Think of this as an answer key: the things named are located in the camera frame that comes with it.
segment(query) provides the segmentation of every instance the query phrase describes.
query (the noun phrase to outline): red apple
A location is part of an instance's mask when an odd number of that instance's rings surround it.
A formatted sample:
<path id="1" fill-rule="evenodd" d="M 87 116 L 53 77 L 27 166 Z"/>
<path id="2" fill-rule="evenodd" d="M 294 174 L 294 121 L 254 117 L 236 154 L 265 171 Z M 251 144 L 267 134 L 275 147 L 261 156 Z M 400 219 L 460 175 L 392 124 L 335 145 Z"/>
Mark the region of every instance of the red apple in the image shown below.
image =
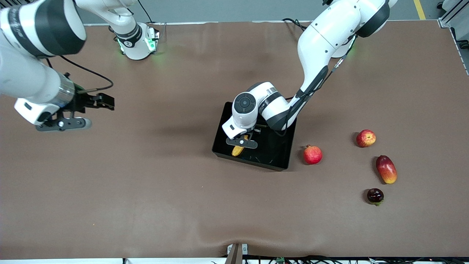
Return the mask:
<path id="1" fill-rule="evenodd" d="M 317 164 L 322 159 L 322 151 L 316 146 L 307 145 L 303 157 L 307 164 Z"/>
<path id="2" fill-rule="evenodd" d="M 365 148 L 373 145 L 376 141 L 376 135 L 373 131 L 365 129 L 361 131 L 356 137 L 356 143 L 359 147 Z"/>
<path id="3" fill-rule="evenodd" d="M 376 169 L 387 184 L 393 184 L 397 180 L 396 167 L 388 156 L 381 155 L 378 157 Z"/>

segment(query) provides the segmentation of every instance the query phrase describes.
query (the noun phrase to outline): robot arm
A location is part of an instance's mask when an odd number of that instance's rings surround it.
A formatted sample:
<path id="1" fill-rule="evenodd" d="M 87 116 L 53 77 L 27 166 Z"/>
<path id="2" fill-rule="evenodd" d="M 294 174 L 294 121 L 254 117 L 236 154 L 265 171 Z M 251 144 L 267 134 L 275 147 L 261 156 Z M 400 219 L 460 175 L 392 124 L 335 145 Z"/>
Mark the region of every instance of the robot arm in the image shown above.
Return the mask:
<path id="1" fill-rule="evenodd" d="M 156 52 L 159 32 L 135 21 L 127 9 L 135 3 L 137 0 L 76 0 L 79 8 L 94 13 L 109 23 L 127 57 L 142 60 Z"/>
<path id="2" fill-rule="evenodd" d="M 239 94 L 232 106 L 232 116 L 222 125 L 233 140 L 252 131 L 260 114 L 276 131 L 287 129 L 311 96 L 324 82 L 332 55 L 349 42 L 349 37 L 368 37 L 379 31 L 389 17 L 390 4 L 397 0 L 325 0 L 331 4 L 298 40 L 298 56 L 304 82 L 288 102 L 270 83 L 257 83 Z"/>
<path id="3" fill-rule="evenodd" d="M 75 111 L 113 110 L 112 97 L 82 93 L 80 86 L 40 61 L 82 49 L 86 33 L 73 0 L 39 0 L 2 9 L 0 29 L 0 93 L 18 98 L 15 109 L 38 130 L 87 128 L 91 122 L 75 118 Z M 63 111 L 70 111 L 71 118 Z"/>

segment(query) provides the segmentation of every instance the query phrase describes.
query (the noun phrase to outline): table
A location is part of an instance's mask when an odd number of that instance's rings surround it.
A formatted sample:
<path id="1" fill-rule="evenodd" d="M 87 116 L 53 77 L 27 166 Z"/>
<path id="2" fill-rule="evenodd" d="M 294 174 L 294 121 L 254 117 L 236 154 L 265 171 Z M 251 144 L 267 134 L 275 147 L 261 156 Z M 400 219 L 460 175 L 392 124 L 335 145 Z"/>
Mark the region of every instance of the table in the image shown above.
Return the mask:
<path id="1" fill-rule="evenodd" d="M 116 110 L 88 110 L 90 130 L 39 133 L 0 97 L 1 258 L 222 256 L 233 242 L 265 256 L 467 255 L 468 78 L 436 21 L 358 39 L 300 113 L 284 172 L 211 147 L 226 101 L 259 81 L 286 97 L 300 87 L 299 28 L 171 25 L 144 61 L 122 56 L 107 27 L 87 33 L 69 58 L 116 83 Z M 106 85 L 52 63 L 86 89 Z M 353 143 L 362 129 L 377 135 L 370 148 Z M 307 144 L 319 165 L 302 162 Z M 376 175 L 379 155 L 394 185 Z M 380 207 L 364 200 L 373 187 Z"/>

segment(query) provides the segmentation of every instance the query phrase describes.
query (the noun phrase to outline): yellow banana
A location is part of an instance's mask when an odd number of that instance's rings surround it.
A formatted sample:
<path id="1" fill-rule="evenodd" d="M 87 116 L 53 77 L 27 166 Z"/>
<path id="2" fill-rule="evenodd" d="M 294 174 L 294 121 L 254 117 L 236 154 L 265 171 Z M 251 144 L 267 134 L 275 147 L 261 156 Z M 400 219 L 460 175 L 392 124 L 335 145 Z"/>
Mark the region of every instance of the yellow banana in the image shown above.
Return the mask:
<path id="1" fill-rule="evenodd" d="M 248 138 L 249 138 L 248 135 L 244 135 L 244 140 L 248 140 Z M 237 157 L 237 156 L 241 155 L 243 150 L 244 150 L 244 147 L 235 146 L 233 148 L 233 151 L 231 152 L 231 156 Z"/>

